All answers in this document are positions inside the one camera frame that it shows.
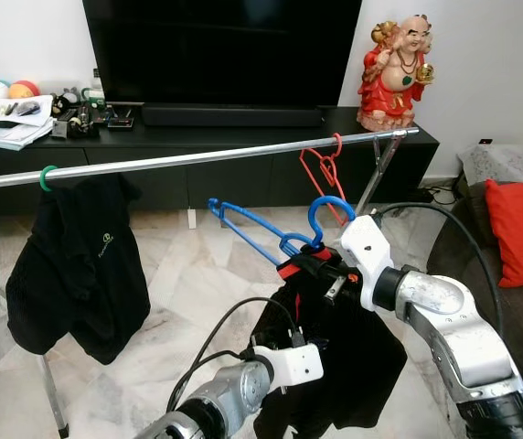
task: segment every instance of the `gray sofa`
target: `gray sofa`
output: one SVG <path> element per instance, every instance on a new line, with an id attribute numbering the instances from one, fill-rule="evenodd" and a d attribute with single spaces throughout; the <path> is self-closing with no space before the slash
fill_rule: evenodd
<path id="1" fill-rule="evenodd" d="M 453 214 L 473 234 L 487 258 L 497 282 L 502 276 L 502 262 L 496 237 L 491 231 L 485 201 L 485 184 L 466 190 Z M 475 297 L 477 310 L 494 327 L 496 313 L 481 264 L 463 233 L 447 220 L 436 239 L 428 260 L 429 274 L 444 274 L 465 284 Z M 499 288 L 503 306 L 504 340 L 523 376 L 523 287 Z"/>

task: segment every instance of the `green clip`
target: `green clip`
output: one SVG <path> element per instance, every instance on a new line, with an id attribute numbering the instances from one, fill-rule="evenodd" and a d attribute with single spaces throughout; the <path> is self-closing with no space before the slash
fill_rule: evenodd
<path id="1" fill-rule="evenodd" d="M 46 192 L 52 192 L 52 189 L 46 185 L 46 174 L 53 169 L 58 169 L 58 167 L 54 165 L 46 166 L 42 169 L 42 172 L 40 172 L 40 187 Z"/>

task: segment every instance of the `tv screen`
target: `tv screen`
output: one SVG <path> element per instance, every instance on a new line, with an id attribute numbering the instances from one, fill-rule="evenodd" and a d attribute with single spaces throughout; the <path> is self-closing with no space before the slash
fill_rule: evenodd
<path id="1" fill-rule="evenodd" d="M 83 0 L 106 99 L 336 105 L 360 0 Z"/>

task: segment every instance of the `marble floor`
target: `marble floor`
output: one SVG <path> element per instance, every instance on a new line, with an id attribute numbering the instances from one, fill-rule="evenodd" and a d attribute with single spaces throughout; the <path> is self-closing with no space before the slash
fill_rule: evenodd
<path id="1" fill-rule="evenodd" d="M 306 208 L 255 210 L 283 230 L 312 236 Z M 318 218 L 329 243 L 340 229 L 327 209 L 320 210 Z M 31 220 L 0 219 L 3 284 L 26 242 Z M 276 240 L 267 232 L 244 220 L 239 220 L 239 224 L 270 252 L 285 259 L 277 250 Z M 443 218 L 428 210 L 390 213 L 382 229 L 391 243 L 394 262 L 425 270 L 428 254 L 442 225 Z M 196 347 L 225 311 L 242 298 L 270 296 L 282 284 L 269 262 L 234 232 L 221 228 L 208 211 L 197 212 L 195 230 L 188 229 L 185 211 L 134 213 L 131 226 L 140 248 L 152 303 L 152 312 L 143 327 L 109 366 L 88 357 L 71 336 L 65 336 L 47 354 L 73 439 L 132 438 L 163 413 L 168 395 L 187 370 Z M 261 311 L 262 305 L 256 304 L 241 308 L 215 337 L 210 350 L 242 349 Z M 409 354 L 399 382 L 376 427 L 340 431 L 331 428 L 325 437 L 464 437 L 464 427 L 427 346 L 410 327 L 390 313 L 380 315 Z M 2 306 L 0 439 L 57 438 L 36 358 L 16 345 L 6 320 Z M 220 365 L 231 362 L 220 359 L 209 363 L 194 376 L 187 392 L 209 380 Z M 251 423 L 249 419 L 235 437 L 255 437 Z"/>

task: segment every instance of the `soundbar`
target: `soundbar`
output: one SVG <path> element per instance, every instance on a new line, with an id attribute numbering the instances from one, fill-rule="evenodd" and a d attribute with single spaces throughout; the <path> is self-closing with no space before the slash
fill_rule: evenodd
<path id="1" fill-rule="evenodd" d="M 145 125 L 152 126 L 319 126 L 322 110 L 314 107 L 145 103 Z"/>

